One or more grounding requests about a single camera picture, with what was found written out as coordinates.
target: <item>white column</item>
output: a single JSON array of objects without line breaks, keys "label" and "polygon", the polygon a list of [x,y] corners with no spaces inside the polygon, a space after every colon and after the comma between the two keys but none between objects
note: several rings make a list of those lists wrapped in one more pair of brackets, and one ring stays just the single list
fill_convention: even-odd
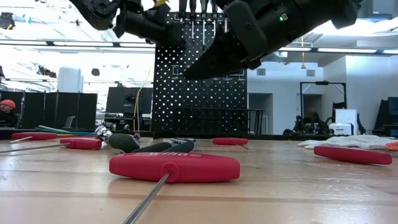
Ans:
[{"label": "white column", "polygon": [[63,93],[82,93],[83,92],[83,74],[80,68],[62,66],[58,72],[57,90]]}]

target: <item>person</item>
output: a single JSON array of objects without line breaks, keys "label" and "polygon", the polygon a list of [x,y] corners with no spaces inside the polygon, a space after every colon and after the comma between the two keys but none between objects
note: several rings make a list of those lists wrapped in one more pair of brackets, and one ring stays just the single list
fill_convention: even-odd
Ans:
[{"label": "person", "polygon": [[16,127],[18,117],[14,113],[15,107],[15,103],[12,100],[0,102],[0,127]]}]

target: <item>computer monitor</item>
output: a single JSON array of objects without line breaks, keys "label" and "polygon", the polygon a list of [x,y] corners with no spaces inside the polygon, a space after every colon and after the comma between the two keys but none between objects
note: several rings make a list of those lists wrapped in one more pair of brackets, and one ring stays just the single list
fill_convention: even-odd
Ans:
[{"label": "computer monitor", "polygon": [[[107,113],[134,113],[140,88],[109,87],[106,102]],[[143,88],[139,95],[138,110],[141,114],[152,111],[152,88]]]},{"label": "computer monitor", "polygon": [[389,97],[388,107],[390,116],[398,116],[398,97]]}]

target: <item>desk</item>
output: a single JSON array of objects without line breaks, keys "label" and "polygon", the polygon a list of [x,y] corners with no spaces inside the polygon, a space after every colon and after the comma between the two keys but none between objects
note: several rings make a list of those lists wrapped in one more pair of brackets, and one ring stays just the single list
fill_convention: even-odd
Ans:
[{"label": "desk", "polygon": [[[142,138],[142,145],[153,142]],[[250,141],[195,152],[237,158],[241,178],[221,184],[165,185],[138,223],[396,224],[398,160],[391,166],[336,162],[294,141]],[[30,141],[12,147],[53,144]],[[11,146],[0,141],[0,149]],[[108,172],[111,151],[41,149],[0,155],[0,223],[118,224],[155,183]]]}]

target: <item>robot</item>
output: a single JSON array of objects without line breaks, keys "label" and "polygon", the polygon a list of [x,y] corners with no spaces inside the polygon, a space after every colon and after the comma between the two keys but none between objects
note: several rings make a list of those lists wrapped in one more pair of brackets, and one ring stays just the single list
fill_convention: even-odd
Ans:
[{"label": "robot", "polygon": [[[141,0],[70,1],[97,30],[113,29],[118,37],[127,32],[171,48],[184,48],[186,44],[181,38],[183,24],[165,22],[170,11],[166,4],[155,4],[144,11]],[[228,18],[228,30],[225,32],[221,25],[216,28],[212,45],[186,69],[184,76],[204,80],[253,70],[261,65],[261,58],[329,20],[337,29],[353,25],[362,1],[216,0]],[[120,14],[113,27],[118,9]]]}]

